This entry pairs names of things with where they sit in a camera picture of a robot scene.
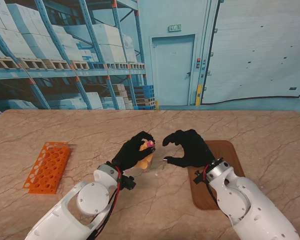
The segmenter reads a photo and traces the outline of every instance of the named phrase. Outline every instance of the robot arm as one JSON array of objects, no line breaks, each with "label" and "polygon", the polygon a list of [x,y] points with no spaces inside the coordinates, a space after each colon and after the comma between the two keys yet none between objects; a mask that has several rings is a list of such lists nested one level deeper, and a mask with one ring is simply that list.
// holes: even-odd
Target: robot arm
[{"label": "robot arm", "polygon": [[[86,183],[81,181],[77,183],[38,221],[28,233],[26,240],[88,239],[111,210],[109,188],[115,186],[120,189],[120,175],[120,171],[111,166],[111,164],[100,165],[93,172],[94,182]],[[68,210],[68,203],[75,196],[76,205],[83,214],[96,215],[89,225],[81,224]]]},{"label": "robot arm", "polygon": [[219,208],[241,240],[300,240],[296,229],[272,201],[250,179],[237,176],[226,161],[213,161],[206,179],[217,193]]},{"label": "robot arm", "polygon": [[[140,146],[145,143],[143,139],[155,142],[154,138],[145,131],[133,136],[123,144],[112,163],[102,164],[93,172],[94,182],[77,183],[35,224],[25,239],[94,240],[107,223],[119,191],[123,188],[131,190],[136,185],[134,178],[122,175],[122,171],[132,168],[138,161],[155,151],[154,147],[139,151]],[[111,186],[117,189],[112,204],[109,197]],[[85,215],[95,216],[88,225],[81,224],[68,210],[68,203],[75,196],[78,209]]]},{"label": "robot arm", "polygon": [[241,240],[300,240],[295,228],[272,201],[251,180],[235,175],[233,167],[222,158],[215,160],[195,130],[178,130],[162,142],[163,146],[169,143],[182,145],[184,157],[166,156],[163,161],[183,168],[205,166],[205,171],[196,172],[194,182],[204,182],[215,189],[215,202]]}]

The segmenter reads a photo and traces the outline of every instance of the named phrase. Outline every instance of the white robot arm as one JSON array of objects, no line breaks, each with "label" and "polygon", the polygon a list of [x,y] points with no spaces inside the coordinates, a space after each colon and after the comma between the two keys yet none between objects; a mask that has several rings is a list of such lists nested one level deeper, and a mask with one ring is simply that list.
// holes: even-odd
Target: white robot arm
[{"label": "white robot arm", "polygon": [[207,179],[217,204],[241,240],[300,240],[296,229],[248,178],[239,177],[226,161],[213,161],[196,183]]},{"label": "white robot arm", "polygon": [[[111,210],[109,188],[120,189],[121,173],[109,164],[93,172],[94,182],[77,183],[26,236],[26,240],[86,240],[101,225]],[[69,201],[76,196],[76,205],[85,214],[96,217],[89,225],[81,224],[68,210]]]}]

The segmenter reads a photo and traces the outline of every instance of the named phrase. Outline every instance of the small yellow object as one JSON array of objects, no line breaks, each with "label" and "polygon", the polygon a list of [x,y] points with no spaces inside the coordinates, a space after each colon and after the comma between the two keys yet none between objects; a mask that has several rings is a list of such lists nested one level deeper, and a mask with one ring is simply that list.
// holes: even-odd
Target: small yellow object
[{"label": "small yellow object", "polygon": [[[145,150],[147,148],[154,147],[155,143],[153,141],[147,141],[144,144],[140,146],[139,151]],[[146,156],[144,159],[138,161],[138,163],[135,165],[137,168],[141,169],[147,169],[147,167],[150,165],[152,157],[154,156],[154,152],[151,153],[150,155]]]}]

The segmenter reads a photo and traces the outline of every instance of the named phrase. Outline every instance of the exit sign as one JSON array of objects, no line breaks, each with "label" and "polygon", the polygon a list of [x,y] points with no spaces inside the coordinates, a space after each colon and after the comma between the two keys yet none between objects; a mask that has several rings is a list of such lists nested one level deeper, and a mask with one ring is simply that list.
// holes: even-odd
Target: exit sign
[{"label": "exit sign", "polygon": [[181,24],[170,25],[168,27],[168,31],[169,32],[180,32],[181,31]]}]

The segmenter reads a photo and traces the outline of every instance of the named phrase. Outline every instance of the yellow post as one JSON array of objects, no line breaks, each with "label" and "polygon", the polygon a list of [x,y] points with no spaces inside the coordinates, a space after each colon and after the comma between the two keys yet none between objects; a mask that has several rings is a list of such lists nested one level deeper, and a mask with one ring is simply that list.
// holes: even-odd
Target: yellow post
[{"label": "yellow post", "polygon": [[201,95],[201,89],[202,85],[198,84],[198,88],[196,90],[196,98],[195,98],[195,105],[199,106],[200,105],[200,95]]},{"label": "yellow post", "polygon": [[154,101],[154,104],[155,104],[155,110],[159,110],[159,103],[158,103],[158,100],[155,100],[155,101]]}]

